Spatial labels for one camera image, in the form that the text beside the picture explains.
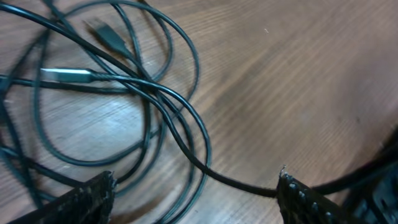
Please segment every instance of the wooden surface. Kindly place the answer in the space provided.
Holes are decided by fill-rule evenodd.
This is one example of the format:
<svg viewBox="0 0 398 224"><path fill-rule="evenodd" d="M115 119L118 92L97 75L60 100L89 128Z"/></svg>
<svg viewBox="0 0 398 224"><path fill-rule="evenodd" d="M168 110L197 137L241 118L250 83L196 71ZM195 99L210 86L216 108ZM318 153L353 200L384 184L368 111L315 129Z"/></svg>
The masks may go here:
<svg viewBox="0 0 398 224"><path fill-rule="evenodd" d="M78 2L60 1L58 6L66 9ZM48 14L38 1L13 3ZM198 49L202 72L192 103L210 132L213 168L224 175L274 188L286 164L287 171L297 179L317 185L370 160L397 122L395 0L149 3L178 23ZM164 61L159 29L149 29L155 23L141 12L126 10L137 29L145 66L155 72ZM92 40L81 21L94 16L127 37L122 22L109 6L70 20L84 38ZM3 12L0 20L0 72L6 73L41 27ZM162 83L184 94L192 83L192 60L183 40L175 32L173 36L175 60ZM48 67L97 68L77 45L59 35L53 36L50 51ZM55 90L44 90L42 96L45 127L69 156L99 159L141 137L138 98ZM13 117L19 118L16 123L23 134L25 151L46 166L87 180L105 169L121 174L137 156L135 153L115 166L99 169L58 161L37 141L31 125L30 99L31 89L14 87L7 103ZM200 139L197 146L203 152ZM129 195L116 200L112 223L153 222L178 194L187 165L169 137L148 178ZM43 177L37 181L42 189L55 194L68 190ZM340 195L330 198L341 201ZM32 209L25 188L0 166L0 223ZM282 223L282 219L275 200L210 179L181 223Z"/></svg>

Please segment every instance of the cable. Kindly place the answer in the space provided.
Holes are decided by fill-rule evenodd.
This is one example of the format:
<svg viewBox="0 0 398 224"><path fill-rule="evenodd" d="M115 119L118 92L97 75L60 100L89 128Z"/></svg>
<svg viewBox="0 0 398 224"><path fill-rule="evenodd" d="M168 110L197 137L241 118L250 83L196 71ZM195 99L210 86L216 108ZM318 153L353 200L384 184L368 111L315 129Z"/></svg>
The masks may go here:
<svg viewBox="0 0 398 224"><path fill-rule="evenodd" d="M275 189L268 189L263 187L257 187L249 184L245 184L239 182L237 180L230 179L225 177L210 168L211 165L211 142L208 132L205 128L205 124L201 120L199 114L195 111L192 105L188 102L190 98L193 96L193 93L197 89L199 74L200 74L200 66L199 66L199 58L196 51L196 48L190 38L184 33L184 31L170 18L165 16L160 11L154 9L148 3L142 1L139 2L130 2L123 0L100 0L93 1L89 3L84 3L72 7L67 10L67 12L60 12L50 0L44 0L45 5L51 10L54 15L54 19L51 21L50 19L46 19L38 14L30 12L28 10L22 9L20 7L15 7L10 4L6 4L4 2L0 2L0 10L6 11L11 14L24 17L28 20L36 22L46 28L43 33L41 33L38 38L36 38L31 45L24 51L20 59L15 63L11 71L7 75L1 75L1 101L0 101L0 112L2 119L5 121L9 134L11 136L14 149L11 147L7 147L2 141L0 141L0 156L4 160L7 168L15 175L16 179L24 184L38 207L42 206L42 200L53 200L55 197L45 192L37 189L34 184L32 177L29 174L29 169L34 169L38 173L46 175L60 183L76 187L81 184L81 182L73 180L69 177L66 177L62 174L54 172L36 162L32 159L26 157L22 150L22 146L19 141L18 133L16 128L11 120L11 117L8 114L7 108L4 105L4 99L7 96L7 93L12 85L24 85L33 87L33 114L34 114L34 123L36 127L37 134L39 139L42 141L42 144L53 156L56 158L71 163L76 166L105 166L108 164L112 164L127 156L130 153L133 153L136 150L140 151L138 159L134 161L131 165L130 170L118 177L118 183L121 183L128 178L134 176L134 179L127 184L127 186L117 193L117 196L122 196L128 193L129 190L133 189L139 182L145 178L148 172L153 168L157 158L159 157L162 144L166 135L166 128L170 129L172 136L174 137L176 143L185 154L187 159L191 162L190 171L188 173L187 181L180 192L180 195L177 197L176 201L172 204L172 206L166 211L157 221L156 223L176 223L179 221L193 206L193 204L197 201L201 192L203 191L205 182L207 180L207 176L220 181L228 186L234 187L239 190L243 190L252 194L262 195L265 197L276 196ZM72 27L72 25L67 21L67 18L70 16L75 16L83 9L87 9L89 7L98 6L101 4L110 4L117 11L121 19L123 20L126 29L128 30L129 37L132 42L132 46L134 49L134 53L131 53L129 49L125 48L124 41L122 38L119 38L117 33L113 31L110 27L107 27L105 30L101 32L95 32L95 35L100 35L102 37L102 41L107 43L107 46L113 52L118 52L122 54L125 58L127 58L132 64L137 68L137 72L134 72L129 67L125 66L121 62L117 61L115 58L107 54L106 52L100 50L94 45L82 39L76 32L76 30ZM165 61L165 64L161 67L161 69L155 73L154 75L149 74L145 68L142 66L142 58L141 49L139 47L139 41L137 39L134 28L131 24L131 21L127 18L126 13L122 9L120 5L135 7L141 9L143 11L147 11L154 19L157 21L158 25L162 28L162 31L165 34L168 43L168 57ZM160 85L156 83L159 81L164 75L167 73L172 61L173 56L173 42L168 28L166 27L168 24L170 27L175 29L181 37L186 41L189 46L193 63L195 66L194 70L194 79L193 86L189 91L186 98L179 95L177 92L167 88L166 86ZM71 69L63 69L63 70L49 70L45 68L45 59L46 59L46 49L48 44L48 38L51 33L55 31L70 40L77 43L83 50L91 57L104 71L105 73L96 72L92 70L74 70L70 72ZM25 63L27 56L33 52L33 50L39 49L41 50L41 56L37 62L36 69L36 77L34 80L26 80L18 77L19 68ZM103 60L108 61L109 63L115 65L120 70L122 70L127 75L117 74L114 70L112 70L109 66L107 66ZM92 81L107 81L107 82L119 82L125 86L125 88L97 88L92 86L81 86L74 85L68 83L54 83L43 81L44 78L49 78L49 75L53 75L52 78L56 81L63 82L92 82ZM98 160L98 161L83 161L79 159L75 159L72 157L68 157L60 150L58 150L53 142L48 138L47 133L42 125L42 117L40 115L40 88L51 88L58 90L70 90L70 91L79 91L82 93L97 93L97 94L130 94L137 95L142 98L142 103L144 105L144 134L142 140L133 146L115 154L110 157ZM175 100L177 100L182 107L176 107L172 101L166 96L171 96ZM159 128L156 131L150 131L150 125L152 123L150 114L152 108L156 108L162 115L163 121L160 122ZM195 156L195 145L193 141L193 136L190 130L188 123L186 122L183 114L181 114L181 110L185 108L190 115L195 120L196 124L200 128L201 135L203 137L206 149L205 162L202 163ZM177 131L175 127L176 120L182 125L185 138L187 139L187 144L183 141L180 133ZM155 152L148 165L143 168L140 174L136 174L138 168L142 165L143 160L147 154L147 148L149 145L149 141L156 137L157 146ZM21 169L18 169L13 166L11 160L16 160L19 162ZM356 171L348 174L344 177L341 177L333 182L328 184L323 184L318 187L314 187L315 190L320 192L321 194L331 194L339 190L343 190L348 187L352 187L354 185L361 184L372 179L375 175L380 173L382 170L388 168L392 164L396 164L398 161L398 154L389 154L388 156L383 155L377 158L376 160L370 162L369 164L360 167ZM201 178L199 180L198 185L193 190L193 193L189 198L189 191L193 187L193 177L195 175L195 167L201 170Z"/></svg>

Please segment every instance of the metal usb connector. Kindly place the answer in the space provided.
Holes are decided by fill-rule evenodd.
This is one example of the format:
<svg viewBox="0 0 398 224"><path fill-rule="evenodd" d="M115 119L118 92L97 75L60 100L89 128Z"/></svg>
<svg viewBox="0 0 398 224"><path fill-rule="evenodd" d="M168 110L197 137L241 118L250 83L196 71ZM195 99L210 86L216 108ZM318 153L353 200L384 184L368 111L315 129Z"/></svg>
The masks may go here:
<svg viewBox="0 0 398 224"><path fill-rule="evenodd" d="M65 83L91 83L95 81L96 72L79 68L42 68L45 80Z"/></svg>

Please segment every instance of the black cable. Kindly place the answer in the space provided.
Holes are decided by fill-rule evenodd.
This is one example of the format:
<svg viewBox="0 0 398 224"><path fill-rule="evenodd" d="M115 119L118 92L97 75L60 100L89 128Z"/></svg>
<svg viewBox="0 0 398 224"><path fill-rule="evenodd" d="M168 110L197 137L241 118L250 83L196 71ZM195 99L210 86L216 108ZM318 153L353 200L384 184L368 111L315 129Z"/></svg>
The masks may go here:
<svg viewBox="0 0 398 224"><path fill-rule="evenodd" d="M0 10L10 12L12 14L15 14L17 16L25 17L26 19L32 20L38 24L43 25L44 27L47 28L45 32L39 35L38 38L35 39L35 41L27 48L25 53L22 55L22 57L19 59L19 61L16 63L16 65L13 67L11 72L8 74L8 76L1 76L0 78L2 83L0 86L2 87L2 98L0 99L0 110L1 110L1 115L2 118L5 120L7 128L9 130L9 134L11 135L11 138L14 143L15 149L11 149L9 147L6 147L3 142L1 143L1 150L0 150L0 156L2 159L5 161L6 166L10 169L10 171L15 175L15 177L21 181L29 190L32 198L34 199L35 203L39 206L41 206L41 200L52 200L53 197L51 195L46 195L43 192L39 191L34 187L32 177L29 174L28 168L35 169L39 173L46 175L50 178L53 178L63 184L71 185L75 187L76 185L80 184L77 181L74 181L71 178L65 177L62 174L56 173L54 171L51 171L50 169L45 168L44 166L34 162L33 160L27 158L22 151L21 144L19 143L19 138L17 135L17 131L11 121L10 116L7 113L7 109L4 105L4 99L6 97L6 94L9 90L9 87L13 84L17 85L24 85L24 86L32 86L34 87L34 121L35 125L37 127L37 132L39 134L40 139L42 140L45 148L49 150L54 156L57 158L77 165L77 166L104 166L110 163L117 162L118 160L122 159L126 155L134 152L137 149L141 149L141 154L139 156L139 159L136 161L136 163L132 166L129 172L124 174L122 177L118 179L118 182L122 182L124 180L127 180L130 176L132 176L137 170L138 167L141 165L142 161L145 158L146 155L146 150L149 144L149 140L153 138L154 136L159 134L158 138L158 145L155 149L155 152L150 159L149 165L144 168L144 170L130 183L125 187L124 189L121 189L118 192L118 195L124 195L128 190L131 190L134 188L145 176L146 174L150 171L150 169L153 167L155 164L156 159L159 156L160 149L162 147L162 143L165 139L165 127L170 129L170 132L172 133L175 141L177 142L178 146L181 148L182 152L185 154L185 156L189 159L189 161L192 163L190 167L190 172L188 173L188 179L183 187L180 195L177 197L176 201L172 204L168 212L165 212L164 215L158 219L156 222L157 223L175 223L179 221L183 215L189 210L189 208L195 203L199 195L201 194L205 181L206 181L206 176L210 176L215 180L218 180L226 185L229 185L231 187L244 190L246 192L250 192L252 194L257 194L257 195L262 195L265 197L275 197L276 196L276 190L274 189L267 189L267 188L262 188L262 187L256 187L252 185L248 185L242 182L239 182L237 180L230 179L228 177L225 177L213 170L210 169L210 164L211 164L211 143L210 143L210 138L207 133L207 130L205 128L205 125L203 121L201 120L200 116L198 113L193 109L193 107L190 105L188 102L189 99L192 97L193 93L195 92L197 85L198 85L198 79L199 79L199 73L200 73L200 68L199 68L199 59L198 59L198 54L195 49L195 46L193 45L192 41L190 38L184 33L184 31L176 24L174 21L172 21L170 18L162 14L160 11L154 9L153 7L149 6L146 2L144 3L137 3L137 2L129 2L129 1L123 1L123 0L106 0L106 1L93 1L85 4L78 5L76 7L73 7L72 9L68 10L66 13L61 13L54 5L52 1L45 0L45 3L47 7L52 11L52 13L56 16L56 19L54 21L50 21L40 15L34 14L33 12L27 11L25 9L15 7L3 2L0 2ZM97 6L100 4L111 4L115 10L117 10L118 14L121 16L121 19L123 20L124 24L126 25L127 30L129 31L129 36L132 41L132 45L134 48L134 54L127 53L124 55L126 58L128 58L136 67L137 67L137 73L132 71L130 68L127 66L123 65L119 61L117 61L115 58L112 58L110 55L107 53L103 52L102 50L96 48L95 46L91 45L87 41L83 40L78 36L78 34L75 32L73 27L67 22L66 17L72 16L77 14L78 12L81 12L82 9L87 9L88 7L91 6ZM120 4L135 7L138 9L142 9L144 11L149 12L154 19L157 21L158 25L161 26L166 39L167 43L169 46L169 51L168 51L168 57L166 59L166 62L164 66L154 75L154 78L148 72L144 69L142 66L142 58L141 58L141 51L139 48L139 42L136 37L136 34L134 32L133 26L131 25L131 22L127 18L126 13L123 11L122 7ZM195 78L193 82L193 87L188 93L188 96L186 98L180 96L178 93L175 91L168 89L165 86L162 86L160 84L157 84L156 81L161 79L168 68L171 65L172 61L172 55L173 55L173 44L172 44L172 38L170 35L169 30L166 28L165 23L171 26L173 29L175 29L182 37L183 39L187 42L190 50L192 51L192 56L193 56L193 61L194 61L194 66L195 66ZM59 34L64 35L65 37L71 39L72 41L76 42L78 45L83 47L85 52L96 62L98 65L106 71L104 74L98 74L98 78L100 80L109 80L109 81L117 81L121 84L123 84L126 88L97 88L97 87L91 87L91 86L79 86L79 85L71 85L71 84L65 84L65 83L52 83L52 82L45 82L41 80L41 72L40 69L44 67L44 62L45 62L45 48L47 46L47 39L50 34L50 30L58 32ZM18 78L18 71L19 67L21 67L27 56L32 52L35 46L41 46L42 50L42 56L39 58L38 61L38 66L37 66L37 75L36 79L34 82L32 80L25 80ZM109 63L117 66L120 68L122 71L126 72L130 77L124 77L120 76L117 73L115 73L112 69L110 69L109 66L107 66L102 60L107 60ZM125 150L122 152L119 152L109 158L102 159L100 161L81 161L78 159L74 159L71 157L68 157L64 154L62 154L55 146L50 142L50 140L47 137L47 134L45 133L45 130L43 129L42 126L42 118L40 116L40 110L39 110L39 90L40 87L42 88L52 88L52 89L60 89L60 90L72 90L72 91L80 91L83 93L102 93L102 94L133 94L133 95L138 95L143 99L143 104L144 104L144 115L145 115L145 130L144 130L144 135L143 135L143 140ZM181 108L176 107L166 96L169 95L172 98L176 99L181 105ZM150 132L150 106L149 103L154 105L158 111L160 111L163 122L161 123L160 127L158 130L154 132ZM181 114L182 108L186 108L187 111L192 115L194 118L196 124L200 128L201 135L203 137L203 140L205 142L205 148L206 148L206 159L205 163L200 162L196 157L195 157L195 146L193 143L193 137L191 134L191 130L187 122L185 121L185 118ZM184 143L182 140L182 137L178 133L177 129L175 128L174 121L173 119L176 118L177 121L182 125L185 133L185 137L188 142L188 146ZM19 163L21 164L22 170L16 169L12 163L10 162L10 159L17 159ZM357 169L356 171L352 172L351 174L348 174L340 179L337 179L333 182L330 182L329 184L324 184L318 187L315 187L314 189L319 191L322 194L331 194L333 192L351 187L356 184L360 184L362 182L365 182L371 178L373 178L377 173L379 173L381 170L385 169L388 166L391 166L391 164L396 164L398 161L398 154L391 154L389 157L383 157L381 156L380 158L376 159L375 161L370 162L369 164ZM193 176L194 176L194 166L199 168L202 171L202 176L201 179L196 187L196 189L193 191L193 194L191 194L191 197L186 200L186 197L188 196L188 192L190 191L190 188L192 187L192 182L193 182Z"/></svg>

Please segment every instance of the tangled wires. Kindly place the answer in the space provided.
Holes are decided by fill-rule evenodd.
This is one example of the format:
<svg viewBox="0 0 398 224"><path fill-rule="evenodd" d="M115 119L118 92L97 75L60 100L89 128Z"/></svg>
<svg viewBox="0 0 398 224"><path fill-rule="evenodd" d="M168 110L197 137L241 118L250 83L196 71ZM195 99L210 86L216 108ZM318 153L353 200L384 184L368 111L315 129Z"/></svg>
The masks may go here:
<svg viewBox="0 0 398 224"><path fill-rule="evenodd" d="M122 0L101 0L101 1L92 1L89 3L85 3L82 5L78 5L73 7L71 10L67 12L60 12L52 3L51 0L44 0L44 3L46 6L51 10L54 19L46 19L40 15L37 15L33 12L30 12L28 10L15 7L3 2L0 2L0 10L1 11L6 11L12 14L15 14L17 16L24 17L26 19L29 19L33 22L36 22L47 29L44 30L38 38L35 39L35 41L26 49L24 52L23 56L18 60L18 62L14 65L13 69L7 74L7 76L3 77L2 82L0 84L0 90L1 92L1 99L0 99L0 113L2 115L2 119L5 122L5 125L7 126L7 130L9 132L9 135L11 136L12 143L13 143L13 148L7 147L4 144L4 141L1 141L1 150L0 150L0 155L4 161L4 164L8 167L8 169L15 175L15 177L20 181L22 184L24 184L30 193L30 196L32 197L34 203L36 204L37 207L42 207L43 205L43 200L54 200L55 197L52 195L49 195L46 192L40 191L37 189L32 181L32 177L29 173L29 169L35 169L38 173L42 175L46 175L47 177L50 177L62 184L69 185L71 187L76 187L81 184L81 182L77 180L73 180L69 177L66 177L62 174L59 174L57 172L54 172L38 163L33 161L32 159L29 159L24 155L24 152L22 150L22 146L20 144L20 140L17 134L17 131L14 127L14 124L7 112L7 109L4 105L4 100L6 98L7 92L9 91L10 87L12 85L25 85L25 86L32 86L34 88L34 97L33 97L33 114L34 114L34 123L35 123L35 128L37 131L37 134L42 141L42 144L50 152L53 156L56 158L76 165L76 166L105 166L108 164L115 163L122 159L123 157L127 156L128 154L140 150L138 160L135 162L135 164L132 165L132 168L130 168L129 171L127 171L124 175L118 177L117 183L121 183L128 179L129 177L133 176L135 174L134 180L130 183L127 184L127 186L117 192L117 195L124 195L128 190L133 189L150 171L150 169L153 167L155 164L159 152L162 148L163 141L165 139L166 135L166 129L169 128L172 136L174 137L175 141L177 142L178 146L182 150L182 152L185 154L185 156L188 158L188 160L191 162L190 166L190 172L188 175L187 182L182 189L180 195L177 197L176 201L172 204L172 206L169 208L168 211L166 211L157 221L156 223L175 223L179 221L190 209L190 207L195 203L197 198L200 196L203 186L206 182L207 176L210 176L211 178L220 181L226 185L229 185L231 187L237 188L239 190L243 190L252 194L256 195L262 195L265 197L275 197L276 196L276 190L275 189L267 189L267 188L262 188L262 187L256 187L252 185L248 185L242 182L239 182L237 180L230 179L228 177L225 177L213 170L210 169L210 164L211 164L211 143L210 143L210 138L207 133L207 130L205 128L205 125L203 121L201 120L200 116L198 113L195 111L195 109L192 107L192 105L188 102L189 99L192 97L194 91L197 88L197 83L199 79L199 74L200 74L200 66L199 66L199 59L197 55L197 51L195 49L195 46L193 42L190 40L190 38L184 33L184 31L170 18L165 16L163 13L160 11L154 9L153 7L150 7L147 3L142 2L131 2L131 1L122 1ZM106 40L107 44L110 45L110 47L122 54L124 57L126 57L128 60L130 60L136 67L138 72L132 71L130 68L125 66L123 63L117 61L115 58L110 56L109 54L103 52L102 50L96 48L94 45L91 45L89 42L85 41L79 35L76 33L74 28L68 23L67 17L74 16L78 14L79 12L82 11L82 9L86 9L88 7L93 7L97 6L100 4L111 4L115 10L118 12L118 14L121 16L121 19L126 25L126 28L129 31L129 36L131 38L132 45L134 47L134 54L130 53L129 50L126 50L123 47L123 44L113 42L115 39L118 38L113 38L112 40L106 39L105 36L102 35ZM164 66L155 74L155 75L150 75L148 72L144 69L142 66L142 59L141 59L141 51L139 48L139 44L137 41L136 34L134 32L133 26L130 23L129 19L126 16L126 13L123 11L120 5L125 5L125 6L131 6L135 7L144 11L147 11L149 14L151 14L154 19L157 21L158 25L162 28L167 42L168 42L168 57L167 60L164 64ZM182 38L186 41L188 44L190 50L192 51L192 57L194 59L194 64L195 64L195 79L194 79L194 84L192 89L190 90L188 96L186 98L182 97L175 91L162 86L156 81L159 81L167 72L167 70L170 67L171 61L172 61L172 56L173 56L173 42L172 38L170 35L170 32L168 28L166 27L166 24L168 24L170 27L175 29L181 36ZM69 38L70 40L74 41L77 43L79 46L83 48L83 50L88 54L89 57L91 57L105 72L104 73L99 73L91 70L79 70L79 72L70 72L70 70L58 70L58 71L50 71L50 70L43 70L44 68L44 63L45 63L45 58L46 58L46 51L47 51L47 44L48 44L48 39L49 36L51 35L52 31L55 31L61 35L64 35L65 37ZM36 69L36 76L34 80L25 80L17 77L18 74L18 68L21 67L26 61L27 56L33 52L34 49L39 49L40 50L40 57L37 62L37 69ZM112 70L109 66L107 66L103 61L106 60L109 63L113 64L114 66L120 68L126 75L120 75L117 74L114 70ZM58 81L64 81L64 82L92 82L92 81L112 81L112 82L119 82L122 85L125 86L125 88L97 88L97 87L92 87L92 86L81 86L81 85L72 85L68 83L57 83L57 82L46 82L42 80L42 75L46 73L47 75L51 73L53 75L54 80ZM74 159L72 157L68 157L64 154L62 154L56 147L55 144L51 142L51 140L47 137L47 133L45 132L45 129L42 125L42 118L40 115L40 110L39 110L39 96L40 96L40 88L53 88L53 89L63 89L63 90L72 90L72 91L79 91L83 93L101 93L101 94L132 94L132 95L138 95L140 96L143 101L143 107L144 107L144 113L145 113L145 120L144 120L144 134L143 138L139 143L136 143L135 145L123 150L122 152L119 152L113 156L110 156L108 158L98 160L98 161L82 161L78 159ZM181 108L178 108L175 106L167 97L166 95L171 96L172 98L176 99L181 105ZM157 131L151 131L150 127L152 124L151 120L151 110L153 110L153 107L156 108L162 115L162 122L159 125L159 128ZM185 108L190 115L193 117L195 120L196 124L200 128L201 135L203 137L203 140L205 142L205 148L206 148L206 157L205 157L205 163L202 163L195 157L195 145L193 142L192 134L189 125L187 124L184 116L181 114L181 110ZM184 143L182 140L182 137L180 133L177 131L174 122L177 120L183 128L184 135L187 139L187 145ZM148 165L143 169L143 171L140 174L136 174L138 168L142 165L142 162L147 154L147 148L149 145L149 141L157 137L157 147L155 149L155 153L150 159L150 162ZM16 168L11 160L14 159L16 160L19 165L20 169ZM194 171L195 167L199 168L201 170L201 178L198 183L198 185L195 187L195 190L191 194L190 197L188 197L188 192L190 189L193 187L193 176L194 176ZM360 182L364 182L364 180L369 179L370 177L374 176L377 172L380 172L381 170L385 169L386 165L381 162L381 160L375 160L373 161L373 164L370 163L355 172L342 177L338 180L335 180L333 182L330 182L329 184L321 185L319 187L315 187L314 189L317 190L318 192L322 194L331 194L333 192L345 189L347 187L351 187L354 184L358 184Z"/></svg>

